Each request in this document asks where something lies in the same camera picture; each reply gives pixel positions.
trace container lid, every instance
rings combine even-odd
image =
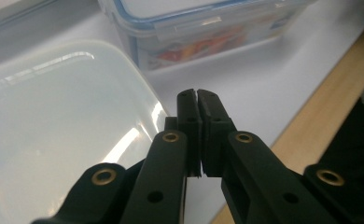
[[[314,0],[100,0],[108,16],[130,35],[183,36],[239,21],[282,7]]]
[[[133,63],[81,41],[0,70],[0,224],[55,214],[94,164],[142,160],[166,114]]]

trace food storage container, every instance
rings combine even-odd
[[[143,70],[282,34],[313,0],[99,0]]]
[[[0,68],[0,224],[54,215],[100,162],[147,155],[165,112],[135,65],[79,41]]]

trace blue container lid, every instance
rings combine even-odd
[[[113,20],[134,36],[182,35],[314,0],[113,0]]]

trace wooden surface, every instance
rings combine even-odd
[[[275,155],[300,174],[316,163],[363,90],[364,32],[274,143]],[[227,205],[212,223],[234,223]]]

